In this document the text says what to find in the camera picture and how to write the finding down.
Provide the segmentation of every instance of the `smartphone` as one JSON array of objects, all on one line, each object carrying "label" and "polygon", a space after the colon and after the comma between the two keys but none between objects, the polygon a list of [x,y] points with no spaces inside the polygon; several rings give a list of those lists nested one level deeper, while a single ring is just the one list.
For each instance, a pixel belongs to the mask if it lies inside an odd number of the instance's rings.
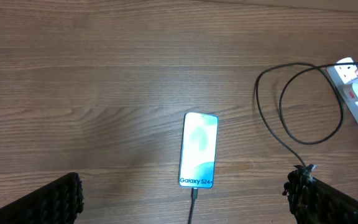
[{"label": "smartphone", "polygon": [[179,185],[211,188],[219,118],[212,114],[187,113],[183,128]]}]

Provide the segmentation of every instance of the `power socket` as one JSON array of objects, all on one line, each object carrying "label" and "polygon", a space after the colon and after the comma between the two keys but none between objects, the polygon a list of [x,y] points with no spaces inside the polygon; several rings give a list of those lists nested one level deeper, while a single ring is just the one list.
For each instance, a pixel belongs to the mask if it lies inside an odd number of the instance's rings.
[{"label": "power socket", "polygon": [[[350,57],[339,60],[337,63],[350,63],[353,59]],[[358,78],[358,69],[355,65],[337,65],[327,68],[331,80],[336,85],[337,91],[342,96],[347,107],[352,112],[354,119],[358,123],[358,101],[351,101],[344,93],[344,86]]]}]

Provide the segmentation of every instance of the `power strip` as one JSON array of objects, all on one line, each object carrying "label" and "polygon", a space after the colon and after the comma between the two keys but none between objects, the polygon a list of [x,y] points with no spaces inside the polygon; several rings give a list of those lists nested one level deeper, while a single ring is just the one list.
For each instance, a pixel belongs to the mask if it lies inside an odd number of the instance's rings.
[{"label": "power strip", "polygon": [[[353,62],[350,57],[339,60],[337,63],[349,63]],[[358,123],[358,101],[351,101],[343,90],[343,85],[349,83],[352,80],[358,78],[358,69],[355,65],[337,65],[327,68],[327,72],[331,77],[331,80],[336,85],[338,92],[341,94],[342,99],[345,101],[347,107],[352,112],[354,118]]]}]

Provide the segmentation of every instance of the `wood grain surface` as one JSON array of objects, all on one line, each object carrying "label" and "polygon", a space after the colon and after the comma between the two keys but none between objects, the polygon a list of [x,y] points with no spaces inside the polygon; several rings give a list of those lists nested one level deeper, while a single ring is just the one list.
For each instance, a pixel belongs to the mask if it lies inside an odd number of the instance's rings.
[{"label": "wood grain surface", "polygon": [[285,6],[303,9],[329,9],[332,11],[358,12],[358,1],[355,0],[195,0],[236,4],[254,4],[259,6]]},{"label": "wood grain surface", "polygon": [[[202,1],[0,0],[0,207],[79,173],[76,223],[186,223],[178,186],[186,112],[220,117],[214,187],[193,223],[296,223],[282,196],[297,159],[256,110],[257,75],[288,62],[358,61],[358,12]],[[263,78],[274,131],[315,176],[358,200],[358,126],[315,146],[290,141],[278,96],[301,67]],[[283,104],[302,140],[339,121],[317,73],[297,78]]]}]

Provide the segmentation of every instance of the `usb cable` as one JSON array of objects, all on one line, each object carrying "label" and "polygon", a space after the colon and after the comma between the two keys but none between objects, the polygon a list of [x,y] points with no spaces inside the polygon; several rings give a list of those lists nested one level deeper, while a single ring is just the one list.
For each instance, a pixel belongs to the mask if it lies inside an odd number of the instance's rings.
[{"label": "usb cable", "polygon": [[[302,163],[303,167],[307,167],[305,162],[303,162],[303,159],[292,149],[290,148],[287,144],[285,144],[271,129],[271,127],[269,126],[269,124],[266,121],[266,118],[262,112],[262,107],[260,105],[260,100],[259,100],[259,82],[260,79],[262,78],[263,75],[265,75],[268,72],[271,72],[272,70],[276,70],[279,68],[284,68],[284,67],[289,67],[289,66],[294,66],[294,65],[302,65],[302,66],[308,66],[310,68],[307,68],[301,72],[298,72],[296,75],[294,75],[288,82],[287,84],[285,84],[283,91],[281,92],[280,95],[280,101],[278,102],[278,107],[279,107],[279,111],[278,114],[280,115],[280,119],[281,119],[281,123],[283,124],[283,127],[285,129],[285,131],[287,132],[287,134],[289,135],[290,138],[292,138],[294,141],[296,141],[297,143],[300,144],[304,144],[304,145],[314,145],[314,144],[319,144],[322,142],[327,141],[329,138],[333,137],[341,128],[343,121],[344,121],[344,108],[342,105],[342,101],[341,101],[341,97],[340,95],[337,93],[337,89],[335,87],[335,84],[331,81],[331,79],[329,78],[329,76],[323,72],[322,68],[327,68],[327,67],[332,67],[332,66],[338,66],[338,65],[358,65],[358,62],[349,62],[349,63],[332,63],[332,64],[327,64],[327,65],[320,65],[320,66],[316,66],[310,63],[303,63],[303,62],[295,62],[295,63],[287,63],[287,64],[283,64],[283,65],[277,65],[276,67],[272,67],[269,68],[265,71],[263,71],[261,74],[259,74],[259,76],[256,79],[256,84],[255,84],[255,97],[256,97],[256,103],[258,106],[258,110],[259,110],[259,114],[260,117],[262,118],[262,121],[265,123],[266,128],[270,131],[270,133],[272,134],[272,136],[281,144],[283,145],[285,148],[287,148],[292,154],[294,154],[296,156],[296,158],[299,159],[299,161]],[[320,74],[322,74],[324,76],[325,79],[327,79],[329,85],[331,86],[331,89],[333,90],[336,100],[338,102],[339,105],[339,112],[341,113],[341,117],[339,119],[339,124],[338,126],[335,128],[335,130],[329,134],[328,136],[326,136],[325,138],[319,140],[319,141],[313,141],[313,142],[304,142],[301,141],[299,139],[297,139],[296,137],[294,137],[294,135],[292,135],[292,133],[290,132],[289,128],[287,127],[287,124],[285,123],[284,120],[284,115],[283,115],[283,107],[282,107],[282,101],[283,101],[283,96],[285,93],[285,90],[287,89],[287,87],[289,86],[289,84],[298,76],[308,72],[308,71],[312,71],[312,70],[317,70],[320,72]]]},{"label": "usb cable", "polygon": [[191,219],[193,218],[194,204],[196,203],[197,196],[198,196],[198,189],[195,187],[191,190],[191,207],[190,207],[188,224],[191,224]]}]

